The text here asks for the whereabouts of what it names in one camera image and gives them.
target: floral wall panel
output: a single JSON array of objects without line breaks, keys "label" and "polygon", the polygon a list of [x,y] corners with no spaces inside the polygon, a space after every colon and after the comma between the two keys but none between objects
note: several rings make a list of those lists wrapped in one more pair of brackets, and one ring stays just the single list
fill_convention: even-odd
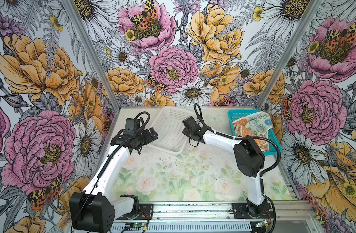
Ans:
[{"label": "floral wall panel", "polygon": [[326,1],[286,64],[272,116],[283,161],[326,232],[356,232],[356,1]]},{"label": "floral wall panel", "polygon": [[60,233],[114,110],[60,2],[0,0],[0,232]]},{"label": "floral wall panel", "polygon": [[75,3],[121,105],[239,106],[257,102],[309,0]]}]

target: basket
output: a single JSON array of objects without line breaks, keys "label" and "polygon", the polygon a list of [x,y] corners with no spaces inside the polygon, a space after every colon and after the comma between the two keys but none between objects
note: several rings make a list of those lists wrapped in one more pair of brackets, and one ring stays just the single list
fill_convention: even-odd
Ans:
[{"label": "basket", "polygon": [[[259,112],[259,111],[260,110],[230,110],[230,111],[228,111],[227,115],[228,115],[228,119],[230,120],[230,127],[231,127],[231,131],[232,131],[232,135],[235,136],[235,131],[234,131],[234,128],[232,127],[233,121],[235,121],[239,118],[245,117],[247,115],[250,115],[252,113]],[[273,142],[275,142],[278,145],[280,152],[282,152],[282,147],[280,146],[278,140],[276,139],[276,136],[272,129],[269,129],[269,131],[268,131],[268,138],[271,139]],[[269,149],[270,149],[269,152],[264,152],[263,154],[266,156],[276,154],[276,150],[272,145],[269,146]]]},{"label": "basket", "polygon": [[180,154],[188,140],[182,133],[184,128],[182,121],[192,114],[191,111],[177,107],[163,107],[151,124],[158,134],[158,139],[148,146],[167,153]]}]

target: white arm segment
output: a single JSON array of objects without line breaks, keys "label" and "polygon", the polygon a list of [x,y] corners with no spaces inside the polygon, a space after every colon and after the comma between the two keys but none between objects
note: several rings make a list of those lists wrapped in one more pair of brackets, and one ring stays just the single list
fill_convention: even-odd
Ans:
[{"label": "white arm segment", "polygon": [[[209,130],[205,132],[203,138],[205,143],[215,145],[231,153],[234,153],[235,145],[241,142],[240,140],[235,141],[226,137],[222,137],[220,135],[216,135],[210,132]],[[260,172],[261,170],[259,170],[259,172],[257,173],[257,177],[246,176],[247,187],[248,187],[248,200],[254,203],[255,205],[260,205],[265,199],[263,193],[261,192]]]},{"label": "white arm segment", "polygon": [[[110,155],[118,145],[111,146],[109,148],[108,155]],[[114,199],[113,195],[110,195],[111,189],[113,187],[113,184],[115,183],[115,179],[117,178],[122,165],[128,160],[130,156],[130,152],[128,148],[121,147],[117,153],[113,156],[113,159],[110,161],[108,164],[106,170],[104,171],[103,175],[101,176],[98,186],[92,191],[93,195],[98,194],[101,192],[103,196],[105,196],[110,204],[112,204],[115,207],[115,216],[116,218],[124,215],[126,213],[130,213],[132,211],[133,205],[134,205],[134,199],[128,198],[128,197],[119,197]],[[106,163],[106,160],[108,157],[106,156],[104,158],[104,161],[100,167],[103,167],[103,165]],[[86,194],[90,194],[92,188],[94,187],[94,184],[97,181],[97,175],[101,169],[99,169],[93,179],[90,181],[90,183],[83,189],[83,191],[86,192]]]}]

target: teal basket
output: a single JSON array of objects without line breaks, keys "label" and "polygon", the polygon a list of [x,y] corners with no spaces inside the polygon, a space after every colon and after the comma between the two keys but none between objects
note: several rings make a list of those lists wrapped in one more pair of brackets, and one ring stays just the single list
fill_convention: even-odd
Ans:
[{"label": "teal basket", "polygon": [[[245,117],[247,115],[259,112],[259,111],[260,110],[230,110],[230,111],[228,111],[227,115],[228,115],[228,119],[230,120],[230,128],[232,131],[232,135],[235,136],[235,131],[234,131],[234,128],[232,127],[233,121],[235,121],[239,118]],[[278,145],[280,152],[282,152],[282,147],[280,146],[278,140],[276,139],[275,133],[272,129],[269,129],[268,138],[271,139],[273,142],[275,142]],[[269,152],[264,152],[263,154],[266,156],[271,155],[271,154],[276,154],[276,150],[272,145],[269,145],[269,150],[270,150]]]}]

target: white plastic basket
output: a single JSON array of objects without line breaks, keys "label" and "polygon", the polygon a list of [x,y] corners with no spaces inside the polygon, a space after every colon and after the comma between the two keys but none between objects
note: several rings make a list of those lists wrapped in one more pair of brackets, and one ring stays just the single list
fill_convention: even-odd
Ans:
[{"label": "white plastic basket", "polygon": [[188,140],[182,133],[182,121],[194,113],[177,107],[165,106],[154,119],[151,127],[158,134],[158,139],[148,146],[171,154],[180,154]]}]

